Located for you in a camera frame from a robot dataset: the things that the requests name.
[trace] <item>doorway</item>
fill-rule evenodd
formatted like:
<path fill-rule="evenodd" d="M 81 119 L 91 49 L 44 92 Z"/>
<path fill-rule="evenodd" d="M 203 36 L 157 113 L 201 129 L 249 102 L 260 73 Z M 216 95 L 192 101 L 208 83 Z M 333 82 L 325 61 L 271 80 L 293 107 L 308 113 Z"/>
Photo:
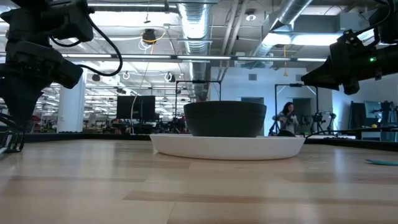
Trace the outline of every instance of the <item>doorway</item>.
<path fill-rule="evenodd" d="M 264 104 L 264 97 L 242 97 L 241 101 Z M 264 136 L 264 122 L 258 136 Z"/>
<path fill-rule="evenodd" d="M 309 133 L 311 128 L 311 98 L 297 98 L 293 99 L 294 112 L 296 114 L 298 122 L 301 124 L 304 118 L 310 122 L 309 125 L 298 125 L 295 128 L 296 133 Z"/>

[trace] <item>black bowl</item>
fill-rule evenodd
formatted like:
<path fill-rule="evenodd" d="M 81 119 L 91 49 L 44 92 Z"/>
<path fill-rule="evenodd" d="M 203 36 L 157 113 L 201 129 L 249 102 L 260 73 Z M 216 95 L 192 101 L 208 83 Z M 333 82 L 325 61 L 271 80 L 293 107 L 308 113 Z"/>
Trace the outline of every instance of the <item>black bowl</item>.
<path fill-rule="evenodd" d="M 267 106 L 242 101 L 206 101 L 184 106 L 193 136 L 254 138 L 266 117 Z"/>

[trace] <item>black monitor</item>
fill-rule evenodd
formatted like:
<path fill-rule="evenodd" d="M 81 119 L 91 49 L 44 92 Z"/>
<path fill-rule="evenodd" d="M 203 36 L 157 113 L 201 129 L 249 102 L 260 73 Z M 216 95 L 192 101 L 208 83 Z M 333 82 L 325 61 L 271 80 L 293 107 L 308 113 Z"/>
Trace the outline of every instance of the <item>black monitor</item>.
<path fill-rule="evenodd" d="M 131 118 L 131 106 L 135 96 L 118 96 L 116 117 L 118 119 Z M 133 119 L 155 119 L 155 96 L 137 96 L 134 103 Z"/>
<path fill-rule="evenodd" d="M 381 103 L 375 101 L 364 101 L 365 104 L 365 116 L 366 118 L 382 118 Z"/>

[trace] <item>white plate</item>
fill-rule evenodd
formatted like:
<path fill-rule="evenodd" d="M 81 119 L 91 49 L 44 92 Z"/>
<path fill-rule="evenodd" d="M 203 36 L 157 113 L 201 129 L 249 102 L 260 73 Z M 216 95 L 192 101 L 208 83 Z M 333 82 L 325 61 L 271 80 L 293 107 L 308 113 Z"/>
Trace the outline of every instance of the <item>white plate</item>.
<path fill-rule="evenodd" d="M 155 149 L 171 156 L 199 159 L 264 160 L 296 156 L 305 138 L 193 137 L 188 134 L 151 134 Z"/>

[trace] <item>table surface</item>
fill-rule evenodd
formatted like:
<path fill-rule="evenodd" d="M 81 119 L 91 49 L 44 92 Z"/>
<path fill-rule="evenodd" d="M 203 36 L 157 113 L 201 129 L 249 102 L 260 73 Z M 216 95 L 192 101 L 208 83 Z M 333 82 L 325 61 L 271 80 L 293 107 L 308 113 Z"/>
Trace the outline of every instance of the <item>table surface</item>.
<path fill-rule="evenodd" d="M 211 161 L 151 142 L 28 143 L 0 159 L 0 223 L 398 223 L 398 167 L 365 159 L 398 154 L 304 145 L 290 159 Z"/>

